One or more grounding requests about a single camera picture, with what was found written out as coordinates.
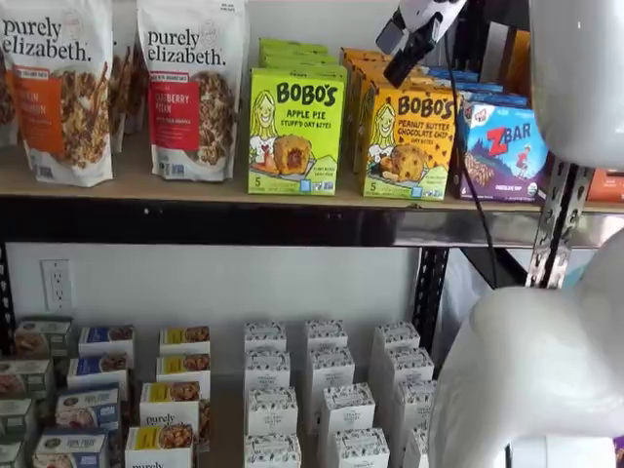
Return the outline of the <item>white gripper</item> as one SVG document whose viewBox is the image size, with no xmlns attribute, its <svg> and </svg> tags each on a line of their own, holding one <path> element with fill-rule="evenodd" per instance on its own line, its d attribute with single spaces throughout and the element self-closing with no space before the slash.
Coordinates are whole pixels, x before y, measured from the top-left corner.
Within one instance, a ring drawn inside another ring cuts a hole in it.
<svg viewBox="0 0 624 468">
<path fill-rule="evenodd" d="M 393 55 L 399 50 L 384 70 L 387 81 L 399 88 L 410 72 L 436 46 L 440 26 L 451 25 L 459 16 L 466 0 L 401 0 L 396 10 L 386 22 L 375 40 L 377 48 L 386 55 Z M 423 25 L 410 32 L 407 25 Z"/>
</svg>

